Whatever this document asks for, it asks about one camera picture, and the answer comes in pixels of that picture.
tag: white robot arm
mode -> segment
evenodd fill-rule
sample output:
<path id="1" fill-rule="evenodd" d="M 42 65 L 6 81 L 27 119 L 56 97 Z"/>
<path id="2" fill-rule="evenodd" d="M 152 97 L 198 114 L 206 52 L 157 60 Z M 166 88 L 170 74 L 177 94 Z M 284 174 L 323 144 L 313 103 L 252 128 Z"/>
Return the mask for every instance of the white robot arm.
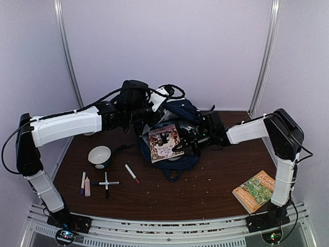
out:
<path id="1" fill-rule="evenodd" d="M 88 232 L 91 219 L 70 214 L 65 201 L 56 190 L 40 161 L 38 147 L 58 139 L 79 134 L 96 133 L 123 127 L 128 130 L 135 122 L 157 123 L 162 115 L 161 104 L 174 98 L 169 85 L 148 91 L 147 84 L 125 81 L 121 93 L 114 100 L 100 101 L 93 106 L 46 117 L 23 114 L 16 140 L 17 169 L 34 188 L 47 206 L 51 217 L 48 223 L 70 228 L 75 223 L 79 232 Z"/>

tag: white panel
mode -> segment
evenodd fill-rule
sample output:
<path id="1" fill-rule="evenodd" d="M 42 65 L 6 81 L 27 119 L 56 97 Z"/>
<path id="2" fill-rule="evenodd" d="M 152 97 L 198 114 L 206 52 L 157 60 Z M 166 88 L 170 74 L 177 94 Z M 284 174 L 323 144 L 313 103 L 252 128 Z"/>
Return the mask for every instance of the white panel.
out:
<path id="1" fill-rule="evenodd" d="M 0 144 L 18 127 L 20 116 L 47 115 L 77 107 L 70 85 L 52 0 L 0 1 Z M 15 170 L 15 137 L 5 161 Z M 51 173 L 67 140 L 40 149 Z M 20 175 L 0 168 L 1 246 L 17 246 L 35 198 Z"/>
<path id="2" fill-rule="evenodd" d="M 200 109 L 249 108 L 270 0 L 63 1 L 85 104 L 126 79 L 181 86 Z"/>
<path id="3" fill-rule="evenodd" d="M 329 1 L 284 1 L 275 50 L 257 115 L 285 108 L 305 133 L 314 157 L 300 163 L 296 202 L 304 201 L 328 246 Z"/>

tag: wooden table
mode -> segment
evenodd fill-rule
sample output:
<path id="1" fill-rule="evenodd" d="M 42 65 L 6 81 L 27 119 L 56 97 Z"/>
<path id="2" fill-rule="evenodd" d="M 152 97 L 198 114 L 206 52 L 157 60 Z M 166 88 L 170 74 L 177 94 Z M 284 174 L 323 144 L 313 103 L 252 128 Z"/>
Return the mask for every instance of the wooden table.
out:
<path id="1" fill-rule="evenodd" d="M 220 112 L 225 126 L 249 119 L 246 112 Z M 122 144 L 137 144 L 131 130 L 124 135 L 121 129 L 74 137 L 54 183 L 65 198 L 71 212 L 91 216 L 129 220 L 192 220 L 230 217 L 247 214 L 232 191 L 246 180 L 265 170 L 272 178 L 276 168 L 261 139 L 213 151 L 202 152 L 200 162 L 192 171 L 185 171 L 178 182 L 169 182 L 163 171 L 152 167 L 142 157 L 138 147 L 116 155 L 110 167 L 97 170 L 88 163 L 90 150 L 105 145 L 115 150 Z M 129 164 L 140 180 L 137 184 L 125 169 Z M 109 181 L 122 185 L 109 188 L 105 199 L 104 186 L 92 186 L 92 196 L 80 195 L 82 172 L 91 182 Z"/>

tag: pen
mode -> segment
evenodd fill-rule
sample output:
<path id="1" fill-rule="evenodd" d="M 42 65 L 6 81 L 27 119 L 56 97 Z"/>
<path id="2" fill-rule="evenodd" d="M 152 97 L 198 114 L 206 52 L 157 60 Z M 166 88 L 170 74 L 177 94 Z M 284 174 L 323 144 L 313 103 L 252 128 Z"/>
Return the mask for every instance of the pen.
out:
<path id="1" fill-rule="evenodd" d="M 108 179 L 107 179 L 107 171 L 105 172 L 105 198 L 108 199 L 109 198 L 109 192 L 108 192 Z"/>
<path id="2" fill-rule="evenodd" d="M 120 182 L 97 182 L 97 183 L 92 183 L 92 185 L 119 185 L 122 184 Z"/>
<path id="3" fill-rule="evenodd" d="M 130 167 L 127 164 L 125 165 L 125 167 L 126 167 L 127 171 L 130 173 L 130 175 L 133 177 L 133 179 L 136 181 L 136 183 L 139 184 L 139 181 L 138 181 L 136 175 L 133 173 L 133 171 L 130 169 Z"/>
<path id="4" fill-rule="evenodd" d="M 81 190 L 80 190 L 80 194 L 83 195 L 84 194 L 84 181 L 86 180 L 86 173 L 83 172 L 82 173 L 82 182 L 81 182 Z"/>

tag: picture book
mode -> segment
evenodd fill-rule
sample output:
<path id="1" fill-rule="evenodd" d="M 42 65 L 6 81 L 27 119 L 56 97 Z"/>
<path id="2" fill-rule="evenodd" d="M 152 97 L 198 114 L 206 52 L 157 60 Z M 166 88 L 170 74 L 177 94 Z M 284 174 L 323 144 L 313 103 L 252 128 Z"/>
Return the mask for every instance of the picture book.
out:
<path id="1" fill-rule="evenodd" d="M 152 163 L 184 154 L 184 152 L 172 151 L 180 142 L 175 124 L 149 131 L 149 141 Z"/>
<path id="2" fill-rule="evenodd" d="M 275 180 L 265 171 L 261 171 L 232 193 L 251 214 L 271 199 L 274 186 Z"/>

